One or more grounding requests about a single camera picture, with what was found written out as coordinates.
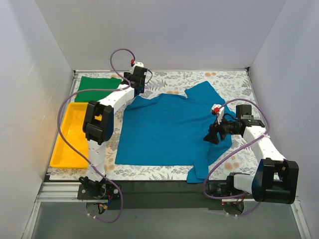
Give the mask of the blue t shirt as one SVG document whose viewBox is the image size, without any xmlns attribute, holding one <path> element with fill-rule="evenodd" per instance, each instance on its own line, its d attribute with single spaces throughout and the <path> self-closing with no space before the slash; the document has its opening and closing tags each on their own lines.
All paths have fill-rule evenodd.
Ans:
<svg viewBox="0 0 319 239">
<path fill-rule="evenodd" d="M 115 163 L 192 166 L 187 183 L 203 182 L 209 165 L 232 146 L 229 135 L 218 144 L 203 140 L 216 120 L 211 107 L 225 101 L 208 81 L 186 89 L 185 94 L 135 97 L 124 110 Z"/>
</svg>

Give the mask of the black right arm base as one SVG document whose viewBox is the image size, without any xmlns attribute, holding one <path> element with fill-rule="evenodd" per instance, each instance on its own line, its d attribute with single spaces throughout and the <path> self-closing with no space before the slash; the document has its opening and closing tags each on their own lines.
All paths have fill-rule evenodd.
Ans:
<svg viewBox="0 0 319 239">
<path fill-rule="evenodd" d="M 223 198 L 243 194 L 243 196 L 237 198 L 222 199 L 221 201 L 223 206 L 226 204 L 238 206 L 239 204 L 243 203 L 245 197 L 249 195 L 249 193 L 238 189 L 229 189 L 224 181 L 208 182 L 205 186 L 205 191 L 209 196 Z"/>
</svg>

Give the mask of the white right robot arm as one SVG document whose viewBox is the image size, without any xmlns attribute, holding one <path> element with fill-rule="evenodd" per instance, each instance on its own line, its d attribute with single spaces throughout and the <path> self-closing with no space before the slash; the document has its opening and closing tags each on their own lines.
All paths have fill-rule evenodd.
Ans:
<svg viewBox="0 0 319 239">
<path fill-rule="evenodd" d="M 257 202 L 292 204 L 296 198 L 299 166 L 287 160 L 268 136 L 264 123 L 252 115 L 251 105 L 237 105 L 236 117 L 226 119 L 225 107 L 214 104 L 216 120 L 204 141 L 218 144 L 230 135 L 240 135 L 259 162 L 252 174 L 231 172 L 226 180 L 208 187 L 214 197 L 237 198 L 252 195 Z"/>
</svg>

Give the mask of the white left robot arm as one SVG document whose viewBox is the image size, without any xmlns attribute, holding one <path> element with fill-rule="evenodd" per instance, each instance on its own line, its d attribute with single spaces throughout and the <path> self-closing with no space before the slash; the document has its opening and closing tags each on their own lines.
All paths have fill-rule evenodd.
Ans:
<svg viewBox="0 0 319 239">
<path fill-rule="evenodd" d="M 105 153 L 107 141 L 114 132 L 114 115 L 118 109 L 144 92 L 148 69 L 142 62 L 135 62 L 130 72 L 125 72 L 131 86 L 122 82 L 116 91 L 99 101 L 90 101 L 87 105 L 83 132 L 88 142 L 88 166 L 86 176 L 93 181 L 89 187 L 90 195 L 95 199 L 105 196 L 106 187 L 100 182 L 105 175 Z"/>
</svg>

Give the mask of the yellow plastic tray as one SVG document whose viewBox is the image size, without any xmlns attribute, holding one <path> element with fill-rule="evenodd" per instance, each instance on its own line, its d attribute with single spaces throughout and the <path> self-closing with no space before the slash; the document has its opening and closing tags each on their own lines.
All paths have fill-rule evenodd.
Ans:
<svg viewBox="0 0 319 239">
<path fill-rule="evenodd" d="M 87 103 L 69 103 L 61 125 L 66 140 L 85 157 L 88 157 L 88 143 L 82 127 L 87 105 Z M 71 149 L 61 136 L 58 136 L 50 166 L 62 169 L 86 169 L 88 162 Z"/>
</svg>

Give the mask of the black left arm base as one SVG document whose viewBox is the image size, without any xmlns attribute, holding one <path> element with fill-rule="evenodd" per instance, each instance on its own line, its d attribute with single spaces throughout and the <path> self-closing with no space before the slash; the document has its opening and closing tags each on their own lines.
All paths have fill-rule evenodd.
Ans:
<svg viewBox="0 0 319 239">
<path fill-rule="evenodd" d="M 79 177 L 78 200 L 119 200 L 121 185 L 111 183 L 106 179 L 93 181 L 86 177 Z"/>
</svg>

